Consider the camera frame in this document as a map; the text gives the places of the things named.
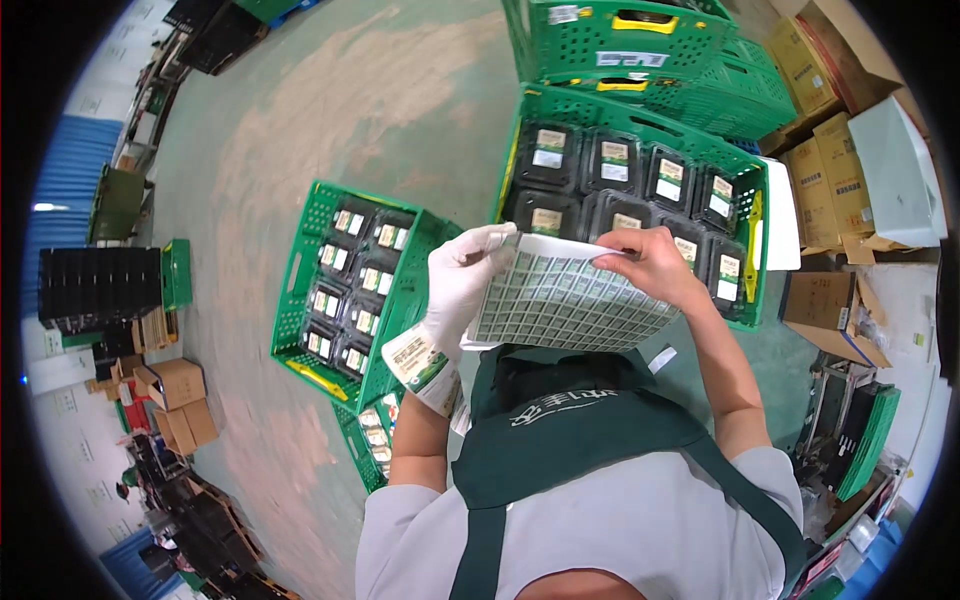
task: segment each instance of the yellow handle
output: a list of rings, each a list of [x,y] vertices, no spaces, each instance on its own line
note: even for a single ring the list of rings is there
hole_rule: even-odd
[[[747,264],[743,269],[743,286],[747,293],[747,303],[753,304],[756,298],[756,267],[754,266],[754,253],[759,252],[756,247],[756,230],[760,225],[760,219],[763,217],[763,193],[757,190],[754,196],[754,205],[750,208],[750,216],[747,217],[747,225],[750,227],[750,243],[747,248]]]
[[[285,364],[287,367],[290,367],[304,377],[309,377],[311,380],[316,381],[318,385],[330,392],[334,397],[341,399],[343,402],[347,401],[347,394],[344,393],[343,388],[332,381],[327,381],[326,379],[320,377],[316,372],[314,372],[313,369],[310,369],[306,365],[302,365],[293,360],[288,360]]]
[[[613,18],[613,28],[614,29],[627,29],[627,30],[642,30],[645,32],[654,32],[656,34],[666,34],[670,35],[673,33],[673,30],[677,29],[677,23],[680,22],[678,16],[673,17],[666,23],[649,23],[647,21],[631,21],[629,19],[621,19],[618,16]]]
[[[637,82],[635,84],[604,84],[603,80],[597,82],[597,91],[613,91],[617,89],[629,91],[643,91],[650,82]]]

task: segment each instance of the hand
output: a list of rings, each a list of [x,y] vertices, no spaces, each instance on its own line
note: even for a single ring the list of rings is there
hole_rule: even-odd
[[[460,338],[480,310],[487,284],[516,257],[516,249],[500,248],[516,225],[468,229],[430,253],[430,300],[423,327],[433,343],[458,362]]]
[[[707,287],[680,255],[670,229],[614,229],[594,243],[613,250],[634,251],[634,256],[597,256],[593,266],[623,275],[648,296],[670,302],[683,312],[702,303],[704,298],[709,303]]]

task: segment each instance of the green apron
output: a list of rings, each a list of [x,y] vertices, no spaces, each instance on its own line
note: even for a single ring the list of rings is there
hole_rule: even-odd
[[[604,465],[677,449],[770,534],[783,554],[787,583],[799,575],[804,540],[793,519],[724,458],[699,421],[650,392],[653,387],[636,350],[508,344],[483,354],[470,396],[472,427],[451,466],[468,508],[467,547],[452,600],[496,595],[508,504]]]

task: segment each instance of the concrete floor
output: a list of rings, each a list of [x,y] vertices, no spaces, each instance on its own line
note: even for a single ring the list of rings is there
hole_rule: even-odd
[[[736,5],[743,34],[763,39],[773,9]],[[496,0],[325,0],[219,77],[193,73],[180,89],[156,155],[153,233],[192,245],[184,354],[204,366],[221,431],[196,468],[236,498],[268,574],[304,598],[353,597],[366,498],[326,400],[268,355],[305,192],[334,180],[481,225],[515,98]],[[761,333],[737,337],[787,447],[816,351],[777,322],[782,284],[768,277]],[[641,350],[665,344],[680,354],[661,385],[706,419],[685,324]]]

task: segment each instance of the gray shirt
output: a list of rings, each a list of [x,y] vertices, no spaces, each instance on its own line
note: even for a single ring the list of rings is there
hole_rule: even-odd
[[[803,529],[786,454],[758,447],[732,464]],[[456,488],[377,490],[357,549],[357,598],[446,600],[466,544]],[[648,600],[776,598],[784,577],[770,535],[679,451],[598,468],[508,507],[496,600],[571,568],[609,571]]]

